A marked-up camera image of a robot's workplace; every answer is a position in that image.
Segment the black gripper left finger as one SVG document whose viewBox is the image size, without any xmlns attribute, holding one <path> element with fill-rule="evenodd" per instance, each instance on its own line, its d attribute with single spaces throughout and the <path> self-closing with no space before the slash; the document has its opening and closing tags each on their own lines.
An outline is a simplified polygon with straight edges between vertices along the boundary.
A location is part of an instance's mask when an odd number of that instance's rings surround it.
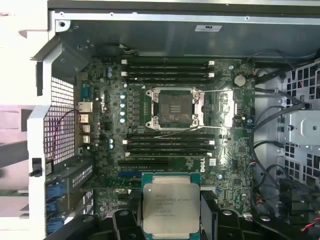
<svg viewBox="0 0 320 240">
<path fill-rule="evenodd" d="M 142 240 L 142 192 L 129 194 L 126 208 L 117 209 L 110 217 L 83 214 L 46 237 L 47 240 Z"/>
</svg>

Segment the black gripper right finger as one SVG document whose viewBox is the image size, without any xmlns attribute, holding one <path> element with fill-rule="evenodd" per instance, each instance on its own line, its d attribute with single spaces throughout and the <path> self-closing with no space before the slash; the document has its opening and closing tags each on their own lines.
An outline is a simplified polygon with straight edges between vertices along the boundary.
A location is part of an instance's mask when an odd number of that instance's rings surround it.
<svg viewBox="0 0 320 240">
<path fill-rule="evenodd" d="M 221 209 L 216 195 L 200 192 L 200 222 L 208 240 L 309 240 L 310 236 L 278 218 L 253 212 L 240 216 L 231 209 Z"/>
</svg>

